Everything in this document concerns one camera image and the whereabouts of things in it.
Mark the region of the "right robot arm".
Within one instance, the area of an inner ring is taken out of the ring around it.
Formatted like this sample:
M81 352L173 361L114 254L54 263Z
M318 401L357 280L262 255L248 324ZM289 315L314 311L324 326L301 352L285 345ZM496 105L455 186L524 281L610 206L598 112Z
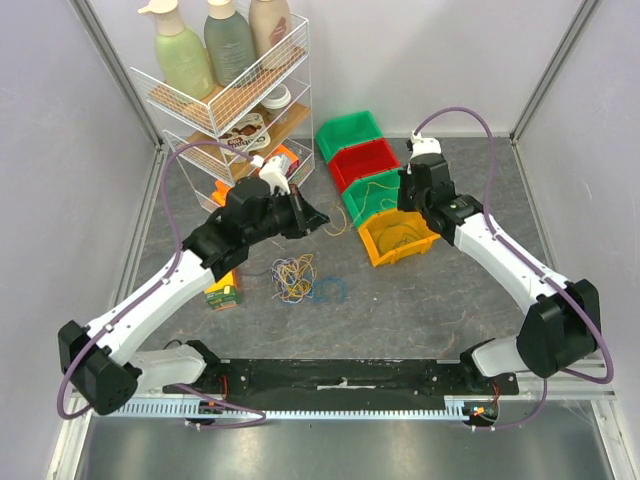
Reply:
M461 356L458 381L477 394L494 377L528 370L546 379L594 353L601 335L599 294L587 280L571 282L507 235L483 205L456 192L439 153L413 156L399 172L398 207L482 266L524 315L515 336L490 339Z

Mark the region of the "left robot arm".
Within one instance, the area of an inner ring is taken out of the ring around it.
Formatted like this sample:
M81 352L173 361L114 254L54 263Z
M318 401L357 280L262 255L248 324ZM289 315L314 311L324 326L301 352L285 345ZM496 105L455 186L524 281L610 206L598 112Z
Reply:
M219 369L192 346L141 355L139 347L198 293L248 259L252 246L276 237L303 238L329 218L284 180L247 177L224 206L179 242L168 263L110 311L82 326L68 321L57 334L61 386L73 386L90 409L109 415L144 387L188 384L208 393Z

